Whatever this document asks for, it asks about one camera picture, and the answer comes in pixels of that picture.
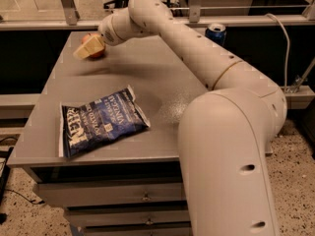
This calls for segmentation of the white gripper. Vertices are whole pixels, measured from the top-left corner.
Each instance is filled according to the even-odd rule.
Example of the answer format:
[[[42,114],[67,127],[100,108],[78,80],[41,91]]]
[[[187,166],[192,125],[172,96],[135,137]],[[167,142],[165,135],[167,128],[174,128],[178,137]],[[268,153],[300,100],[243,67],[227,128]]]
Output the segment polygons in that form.
[[[105,43],[115,46],[131,38],[148,35],[130,18],[127,8],[105,17],[98,26],[98,31],[102,37],[99,34],[87,34],[82,38],[81,45],[73,53],[76,58],[98,58],[105,51]]]

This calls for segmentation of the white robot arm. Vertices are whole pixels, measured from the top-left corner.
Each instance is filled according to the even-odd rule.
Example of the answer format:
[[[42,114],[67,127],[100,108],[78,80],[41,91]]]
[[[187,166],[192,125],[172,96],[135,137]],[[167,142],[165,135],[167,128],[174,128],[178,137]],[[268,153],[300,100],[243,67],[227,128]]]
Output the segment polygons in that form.
[[[286,118],[283,90],[260,71],[176,21],[160,0],[129,0],[76,51],[159,36],[207,92],[184,110],[178,150],[193,236],[280,236],[265,156]]]

